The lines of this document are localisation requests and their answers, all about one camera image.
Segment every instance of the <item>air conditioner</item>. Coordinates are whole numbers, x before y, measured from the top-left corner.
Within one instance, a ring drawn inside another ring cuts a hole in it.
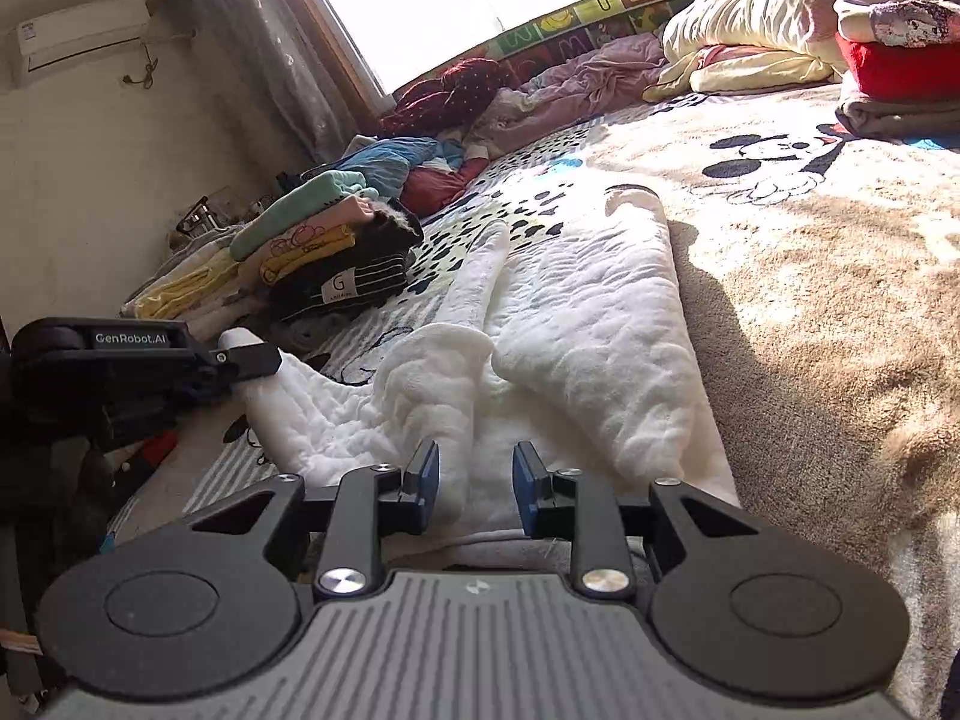
[[[21,86],[143,37],[150,13],[142,0],[102,0],[27,20],[11,41],[13,75]]]

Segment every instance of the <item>grey cloth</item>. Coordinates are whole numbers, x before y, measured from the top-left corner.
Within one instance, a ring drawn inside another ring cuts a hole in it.
[[[863,94],[850,73],[840,87],[837,119],[860,138],[932,138],[960,132],[960,100],[882,103]]]
[[[124,303],[129,303],[131,300],[133,300],[133,298],[136,298],[140,293],[142,293],[143,290],[146,290],[152,283],[157,281],[157,279],[163,278],[163,276],[169,274],[170,271],[172,271],[177,265],[181,264],[181,262],[183,262],[187,257],[200,251],[201,248],[210,242],[223,240],[223,247],[226,247],[229,245],[230,241],[233,240],[233,236],[235,236],[238,231],[243,229],[243,226],[243,224],[234,224],[231,227],[210,230],[209,232],[205,232],[202,235],[198,235],[197,237],[191,239],[189,244],[187,244],[184,248],[176,250],[176,252],[171,255],[170,259],[168,259],[157,269],[154,275],[133,290],[133,292],[127,296],[127,299],[124,300]]]

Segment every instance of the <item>circular pad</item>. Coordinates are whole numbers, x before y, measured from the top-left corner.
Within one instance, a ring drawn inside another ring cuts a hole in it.
[[[174,637],[203,624],[217,608],[208,582],[176,571],[152,571],[122,581],[107,595],[107,617],[141,637]]]
[[[35,619],[43,651],[85,689],[171,701],[265,664],[299,603],[262,545],[172,525],[62,574]]]
[[[774,529],[695,542],[656,586],[650,622],[710,682],[789,702],[884,688],[909,634],[889,584]]]
[[[775,637],[813,637],[833,625],[843,608],[829,587],[794,574],[747,579],[730,601],[743,622]]]

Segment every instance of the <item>power cord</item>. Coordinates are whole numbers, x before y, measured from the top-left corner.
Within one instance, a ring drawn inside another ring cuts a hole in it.
[[[154,85],[154,71],[157,69],[157,65],[160,64],[160,57],[157,59],[150,59],[150,49],[147,47],[147,44],[143,44],[143,50],[147,55],[147,64],[144,66],[144,76],[141,80],[134,81],[131,76],[123,76],[123,83],[126,83],[131,86],[143,85],[144,89],[150,89]]]

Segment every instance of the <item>pink blanket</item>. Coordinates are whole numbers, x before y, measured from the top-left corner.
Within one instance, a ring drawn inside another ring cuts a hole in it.
[[[665,64],[654,35],[617,38],[545,70],[520,89],[499,90],[465,140],[483,143],[491,157],[516,151],[570,124],[640,103]]]

